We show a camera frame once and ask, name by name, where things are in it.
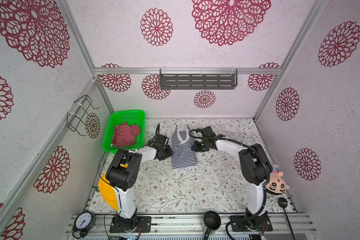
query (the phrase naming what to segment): green plastic basket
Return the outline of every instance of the green plastic basket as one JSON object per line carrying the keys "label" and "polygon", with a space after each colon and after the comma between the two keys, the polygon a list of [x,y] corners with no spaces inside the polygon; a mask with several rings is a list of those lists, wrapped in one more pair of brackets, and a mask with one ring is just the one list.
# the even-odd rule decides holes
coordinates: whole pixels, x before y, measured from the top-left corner
{"label": "green plastic basket", "polygon": [[[115,132],[115,126],[121,125],[122,122],[127,122],[129,126],[136,124],[141,129],[141,133],[136,136],[135,144],[133,146],[126,147],[129,147],[130,149],[138,149],[144,146],[145,113],[141,110],[118,111],[109,117],[106,135],[104,136],[102,145],[104,151],[108,151],[113,147],[111,144],[113,133]],[[112,149],[109,152],[115,153],[117,152],[117,149]]]}

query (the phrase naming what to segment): plush doll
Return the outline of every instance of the plush doll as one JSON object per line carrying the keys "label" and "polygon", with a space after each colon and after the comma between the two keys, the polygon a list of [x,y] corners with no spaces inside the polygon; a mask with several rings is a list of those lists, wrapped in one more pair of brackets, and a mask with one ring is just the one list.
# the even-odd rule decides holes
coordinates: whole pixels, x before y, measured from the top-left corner
{"label": "plush doll", "polygon": [[284,173],[277,171],[278,165],[273,166],[273,171],[270,174],[270,181],[267,184],[267,192],[273,195],[280,195],[284,193],[289,186],[285,184],[285,181],[281,178]]}

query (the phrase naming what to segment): yellow cloth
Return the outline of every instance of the yellow cloth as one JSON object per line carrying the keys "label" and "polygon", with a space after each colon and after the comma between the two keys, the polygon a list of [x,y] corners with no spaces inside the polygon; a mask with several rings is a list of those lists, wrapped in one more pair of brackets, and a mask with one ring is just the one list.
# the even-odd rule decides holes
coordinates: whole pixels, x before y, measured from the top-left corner
{"label": "yellow cloth", "polygon": [[113,187],[111,185],[109,185],[109,181],[106,180],[106,173],[102,176],[102,178],[104,179],[104,181],[106,181],[107,183],[105,183],[103,180],[99,180],[99,191],[101,196],[103,197],[103,199],[111,206],[113,207],[116,211],[119,210],[119,206],[117,205],[117,197],[116,197],[116,193],[113,190]]}

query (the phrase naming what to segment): striped tank top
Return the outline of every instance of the striped tank top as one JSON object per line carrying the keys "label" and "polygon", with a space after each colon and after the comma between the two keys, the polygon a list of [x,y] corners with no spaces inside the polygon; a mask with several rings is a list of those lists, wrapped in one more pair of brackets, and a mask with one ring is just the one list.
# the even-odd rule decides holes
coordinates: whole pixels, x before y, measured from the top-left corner
{"label": "striped tank top", "polygon": [[194,139],[189,137],[190,126],[187,124],[187,129],[180,129],[176,125],[175,131],[172,135],[172,151],[171,156],[172,168],[182,168],[195,166],[197,164],[196,153],[192,151]]}

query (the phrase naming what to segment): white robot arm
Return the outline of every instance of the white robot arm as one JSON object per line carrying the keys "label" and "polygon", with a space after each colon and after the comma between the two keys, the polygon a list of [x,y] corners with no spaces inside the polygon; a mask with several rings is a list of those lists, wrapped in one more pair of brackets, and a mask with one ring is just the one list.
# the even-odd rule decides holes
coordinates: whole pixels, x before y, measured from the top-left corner
{"label": "white robot arm", "polygon": [[[155,137],[147,146],[136,151],[119,149],[106,173],[106,179],[110,181],[117,196],[118,218],[125,231],[131,231],[136,227],[137,211],[131,187],[136,181],[140,164],[156,158],[164,160],[172,155],[172,150],[167,144],[168,138],[159,134],[158,128],[159,125]],[[194,136],[193,131],[201,133],[202,136]],[[193,150],[196,152],[205,152],[213,148],[225,151],[240,160],[243,176],[250,183],[247,218],[231,221],[229,224],[245,222],[245,226],[249,229],[257,229],[268,218],[264,209],[265,185],[269,182],[272,169],[263,148],[259,144],[247,146],[223,135],[216,136],[211,127],[194,129],[190,132],[190,136],[201,139],[201,141],[195,141]]]}

